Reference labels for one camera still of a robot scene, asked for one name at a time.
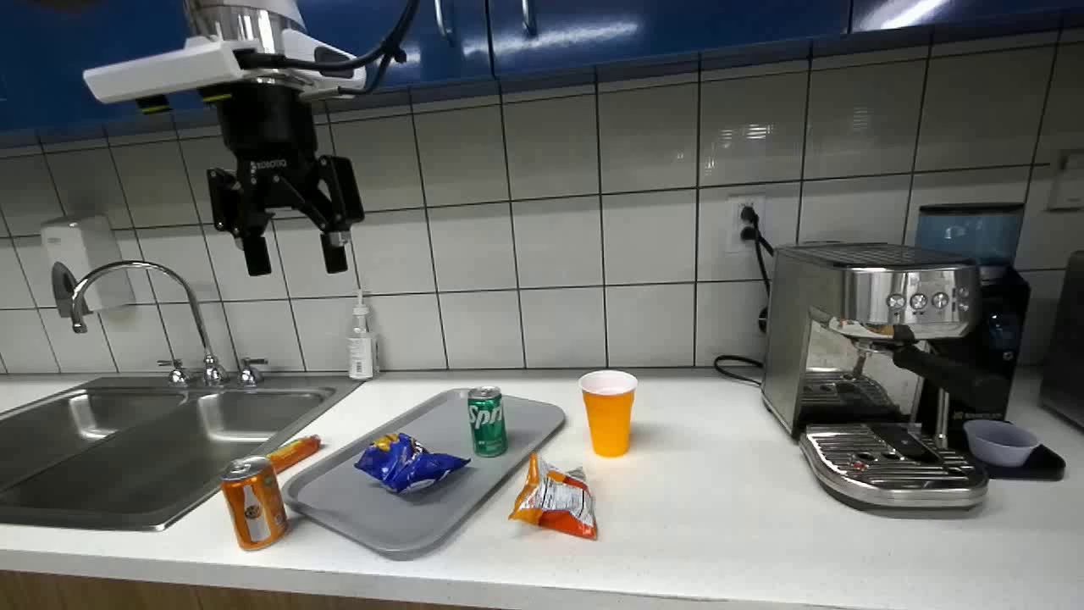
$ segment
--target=stainless steel sink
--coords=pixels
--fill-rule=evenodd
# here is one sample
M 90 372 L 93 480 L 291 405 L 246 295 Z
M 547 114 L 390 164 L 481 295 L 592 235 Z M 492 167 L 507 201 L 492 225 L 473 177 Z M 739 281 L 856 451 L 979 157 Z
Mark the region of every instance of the stainless steel sink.
M 190 392 L 102 380 L 0 417 L 0 521 L 164 530 L 356 382 L 265 380 Z

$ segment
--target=orange cup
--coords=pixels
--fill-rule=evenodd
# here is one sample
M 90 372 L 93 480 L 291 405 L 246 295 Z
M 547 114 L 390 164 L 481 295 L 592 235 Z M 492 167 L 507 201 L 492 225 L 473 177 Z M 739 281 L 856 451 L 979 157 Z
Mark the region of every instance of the orange cup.
M 590 446 L 603 456 L 629 451 L 638 375 L 623 370 L 595 370 L 579 375 Z

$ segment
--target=power cord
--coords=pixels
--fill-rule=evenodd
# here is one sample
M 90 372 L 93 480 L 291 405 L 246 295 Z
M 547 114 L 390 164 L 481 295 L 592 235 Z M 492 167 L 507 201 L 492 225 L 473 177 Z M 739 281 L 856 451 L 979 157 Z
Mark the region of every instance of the power cord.
M 775 249 L 772 240 L 760 232 L 760 214 L 752 206 L 741 206 L 741 240 L 752 245 L 752 255 L 755 255 L 755 267 L 760 267 L 760 277 L 764 286 L 764 295 L 772 295 L 772 277 L 769 277 L 769 263 L 764 263 L 764 255 L 772 257 Z M 769 329 L 769 307 L 760 307 L 760 320 L 755 320 L 760 332 Z M 764 363 L 760 360 L 749 360 L 749 357 L 735 357 L 735 354 L 722 354 L 714 360 L 714 372 L 717 375 L 728 375 L 728 380 L 745 380 L 745 382 L 755 382 L 762 386 L 762 370 Z
M 284 55 L 238 55 L 238 61 L 244 67 L 300 67 L 300 70 L 321 70 L 321 76 L 334 76 L 334 70 L 356 70 L 362 63 L 377 63 L 373 67 L 373 77 L 367 80 L 367 90 L 373 90 L 379 80 L 381 80 L 381 70 L 390 61 L 403 63 L 406 61 L 406 51 L 403 51 L 403 39 L 412 23 L 412 14 L 416 14 L 416 2 L 420 0 L 406 0 L 394 31 L 368 51 L 368 55 L 360 55 L 352 61 L 297 61 L 297 58 L 284 58 Z

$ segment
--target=gray cutting board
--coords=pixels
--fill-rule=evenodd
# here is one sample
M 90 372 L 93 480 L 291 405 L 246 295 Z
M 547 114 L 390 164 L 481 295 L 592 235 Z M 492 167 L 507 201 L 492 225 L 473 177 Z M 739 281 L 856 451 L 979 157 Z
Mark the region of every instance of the gray cutting board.
M 507 451 L 502 456 L 476 456 L 466 390 L 447 390 L 311 463 L 284 485 L 284 499 L 303 520 L 381 557 L 420 557 L 447 539 L 562 425 L 564 412 L 552 405 L 506 395 Z M 472 463 L 437 489 L 394 496 L 360 472 L 356 461 L 379 434 L 395 431 L 434 455 L 460 455 Z

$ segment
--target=upper cabinet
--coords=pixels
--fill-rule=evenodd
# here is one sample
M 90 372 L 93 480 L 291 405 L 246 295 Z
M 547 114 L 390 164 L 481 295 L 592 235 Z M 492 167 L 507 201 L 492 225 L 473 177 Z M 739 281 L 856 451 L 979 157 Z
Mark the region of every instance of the upper cabinet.
M 1081 8 L 1084 0 L 852 0 L 852 31 L 1027 27 Z
M 9 0 L 0 20 L 0 121 L 49 133 L 127 120 L 131 106 L 97 106 L 82 70 L 178 44 L 183 2 Z
M 307 34 L 362 55 L 395 23 L 406 0 L 300 0 Z M 420 0 L 403 41 L 406 63 L 390 63 L 379 88 L 460 86 L 492 77 L 483 0 Z
M 849 0 L 492 0 L 498 77 L 839 39 Z

